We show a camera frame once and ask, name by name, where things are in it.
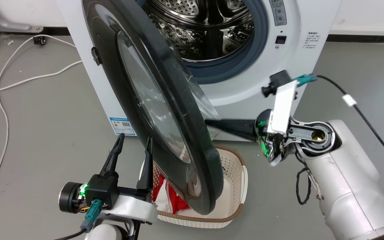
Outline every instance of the red cloth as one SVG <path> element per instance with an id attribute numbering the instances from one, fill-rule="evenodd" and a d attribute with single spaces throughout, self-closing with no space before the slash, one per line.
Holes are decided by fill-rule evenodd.
<path id="1" fill-rule="evenodd" d="M 152 198 L 152 201 L 156 201 L 157 199 L 157 196 L 160 192 L 160 189 L 164 183 L 164 177 L 163 175 L 161 174 L 160 177 L 160 183 L 158 184 L 158 186 L 156 188 L 154 188 L 154 196 Z M 180 210 L 183 210 L 183 209 L 188 209 L 190 208 L 187 203 L 185 201 L 183 201 L 183 199 L 177 195 L 176 191 L 174 191 L 173 187 L 167 182 L 168 184 L 168 195 L 169 195 L 169 199 L 170 199 L 170 202 L 171 202 L 171 207 L 173 209 L 173 212 L 172 214 L 176 214 L 177 211 L 180 211 Z"/>

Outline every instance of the green led light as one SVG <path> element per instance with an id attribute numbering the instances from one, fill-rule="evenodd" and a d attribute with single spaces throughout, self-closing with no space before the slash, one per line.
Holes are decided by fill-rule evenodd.
<path id="1" fill-rule="evenodd" d="M 261 121 L 257 124 L 259 128 L 264 127 L 266 125 L 266 121 Z"/>
<path id="2" fill-rule="evenodd" d="M 266 157 L 268 158 L 269 157 L 269 151 L 268 149 L 266 148 L 266 145 L 264 142 L 262 142 L 262 150 L 263 150 L 263 153 L 266 155 Z"/>
<path id="3" fill-rule="evenodd" d="M 85 188 L 88 187 L 88 184 L 83 184 L 80 188 L 79 188 L 79 194 L 81 196 L 85 196 Z"/>

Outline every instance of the washing machine door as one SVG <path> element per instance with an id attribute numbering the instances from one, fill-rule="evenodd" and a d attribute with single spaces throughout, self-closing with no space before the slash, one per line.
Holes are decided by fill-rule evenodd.
<path id="1" fill-rule="evenodd" d="M 193 210 L 209 214 L 223 190 L 223 173 L 186 66 L 133 0 L 82 3 L 93 57 L 142 144 L 154 139 L 161 173 Z"/>

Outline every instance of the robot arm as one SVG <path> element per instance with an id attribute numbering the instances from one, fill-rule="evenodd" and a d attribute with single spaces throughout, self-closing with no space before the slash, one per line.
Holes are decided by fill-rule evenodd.
<path id="1" fill-rule="evenodd" d="M 153 186 L 153 139 L 148 138 L 145 161 L 136 188 L 117 186 L 118 174 L 115 167 L 123 143 L 122 133 L 118 136 L 100 173 L 93 175 L 87 184 L 68 182 L 61 190 L 59 195 L 61 211 L 73 214 L 86 213 L 81 231 L 63 239 L 70 239 L 86 232 L 85 240 L 136 240 L 141 224 L 151 225 L 156 221 L 158 210 L 150 201 Z M 105 204 L 100 205 L 100 208 L 93 208 L 95 201 Z M 103 224 L 106 220 L 123 222 L 125 228 Z"/>
<path id="2" fill-rule="evenodd" d="M 297 149 L 315 179 L 320 209 L 338 240 L 377 239 L 384 235 L 384 194 L 379 173 L 340 120 L 329 121 L 338 147 L 311 157 Z"/>
<path id="3" fill-rule="evenodd" d="M 275 95 L 273 110 L 248 122 L 207 120 L 207 124 L 259 142 L 271 166 L 296 154 L 308 167 L 326 225 L 337 240 L 384 239 L 379 173 L 350 130 L 340 120 L 303 123 L 290 117 L 295 89 L 303 80 L 314 78 L 291 80 L 285 71 L 274 74 L 270 85 L 262 88 L 265 97 Z"/>

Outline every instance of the brown basket rim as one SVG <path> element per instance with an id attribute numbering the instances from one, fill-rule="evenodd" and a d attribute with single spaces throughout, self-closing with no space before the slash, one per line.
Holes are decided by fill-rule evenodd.
<path id="1" fill-rule="evenodd" d="M 221 149 L 221 150 L 225 150 L 225 151 L 233 153 L 239 159 L 239 162 L 241 163 L 241 165 L 245 166 L 244 159 L 234 149 L 231 149 L 231 148 L 225 147 L 225 146 L 219 146 L 219 145 L 216 145 L 215 147 L 217 149 Z M 193 222 L 229 222 L 239 215 L 239 213 L 242 211 L 243 207 L 244 207 L 244 204 L 242 204 L 242 203 L 239 204 L 238 209 L 232 215 L 230 215 L 229 217 L 225 217 L 225 218 L 186 217 L 186 216 L 171 214 L 171 213 L 167 213 L 167 212 L 163 212 L 163 211 L 158 211 L 158 215 L 163 215 L 166 217 L 171 217 L 171 218 L 186 220 L 186 221 L 193 221 Z"/>

